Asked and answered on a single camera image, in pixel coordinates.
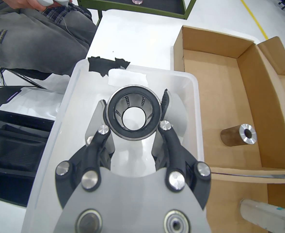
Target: cable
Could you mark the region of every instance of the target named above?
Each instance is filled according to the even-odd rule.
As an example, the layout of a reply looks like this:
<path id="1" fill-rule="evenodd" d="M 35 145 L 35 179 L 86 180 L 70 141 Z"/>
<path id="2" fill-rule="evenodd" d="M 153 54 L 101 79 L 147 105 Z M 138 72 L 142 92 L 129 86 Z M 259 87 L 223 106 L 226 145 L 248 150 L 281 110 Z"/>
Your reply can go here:
<path id="1" fill-rule="evenodd" d="M 75 37 L 74 37 L 74 35 L 73 35 L 69 30 L 68 30 L 67 25 L 66 25 L 65 18 L 63 19 L 63 21 L 64 21 L 64 24 L 65 24 L 65 27 L 66 27 L 66 29 L 67 29 L 68 33 L 70 33 L 70 34 L 72 35 L 72 37 L 73 37 L 73 38 L 75 38 Z"/>

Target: white table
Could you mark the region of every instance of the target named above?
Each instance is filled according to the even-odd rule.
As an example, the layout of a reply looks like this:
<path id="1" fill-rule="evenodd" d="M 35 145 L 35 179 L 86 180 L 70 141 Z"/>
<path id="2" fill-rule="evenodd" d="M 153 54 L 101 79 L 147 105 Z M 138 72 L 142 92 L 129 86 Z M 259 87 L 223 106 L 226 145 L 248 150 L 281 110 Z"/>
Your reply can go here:
<path id="1" fill-rule="evenodd" d="M 206 28 L 203 24 L 194 25 L 188 20 L 108 10 L 99 24 L 87 57 L 122 58 L 137 66 L 173 70 L 173 46 L 183 25 Z M 232 30 L 220 27 L 206 29 L 260 43 L 255 37 Z"/>

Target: gray jeans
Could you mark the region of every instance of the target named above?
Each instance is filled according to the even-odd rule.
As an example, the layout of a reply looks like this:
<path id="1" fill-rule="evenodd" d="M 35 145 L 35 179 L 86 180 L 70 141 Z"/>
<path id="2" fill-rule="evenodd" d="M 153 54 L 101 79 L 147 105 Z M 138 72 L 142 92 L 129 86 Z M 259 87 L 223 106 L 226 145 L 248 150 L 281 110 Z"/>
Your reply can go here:
<path id="1" fill-rule="evenodd" d="M 0 67 L 71 75 L 97 27 L 71 11 L 56 25 L 36 10 L 14 10 L 0 0 Z"/>

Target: cardboard box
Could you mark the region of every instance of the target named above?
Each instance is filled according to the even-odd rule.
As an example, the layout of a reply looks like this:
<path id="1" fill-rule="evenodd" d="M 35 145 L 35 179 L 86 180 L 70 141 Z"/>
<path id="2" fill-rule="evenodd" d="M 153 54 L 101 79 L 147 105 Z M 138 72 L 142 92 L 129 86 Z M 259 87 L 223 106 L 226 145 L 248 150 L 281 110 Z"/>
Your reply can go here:
<path id="1" fill-rule="evenodd" d="M 278 37 L 253 41 L 183 26 L 174 68 L 199 84 L 205 162 L 212 170 L 207 218 L 213 232 L 266 232 L 245 221 L 242 198 L 285 208 L 285 49 Z M 225 146 L 223 129 L 251 124 L 254 145 Z"/>

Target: clear plastic container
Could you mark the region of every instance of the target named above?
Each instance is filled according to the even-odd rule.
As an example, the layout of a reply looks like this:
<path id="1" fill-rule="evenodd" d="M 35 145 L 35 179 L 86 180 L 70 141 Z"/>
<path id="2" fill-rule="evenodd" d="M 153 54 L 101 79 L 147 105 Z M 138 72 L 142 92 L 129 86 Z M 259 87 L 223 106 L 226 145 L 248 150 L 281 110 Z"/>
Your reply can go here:
<path id="1" fill-rule="evenodd" d="M 146 86 L 159 99 L 162 99 L 165 89 L 177 93 L 189 118 L 182 145 L 197 160 L 204 161 L 198 82 L 193 75 L 129 65 L 127 70 L 112 69 L 109 77 L 102 77 L 99 73 L 89 72 L 88 68 L 89 63 L 85 59 L 79 61 L 73 71 L 36 174 L 22 233 L 53 232 L 62 212 L 55 190 L 55 168 L 85 144 L 85 131 L 98 101 L 107 101 L 122 86 Z M 129 142 L 113 135 L 116 151 L 111 170 L 114 173 L 127 172 L 129 177 L 155 172 L 151 155 L 154 136 Z"/>
<path id="2" fill-rule="evenodd" d="M 250 199 L 240 202 L 241 216 L 272 233 L 285 233 L 285 209 Z"/>

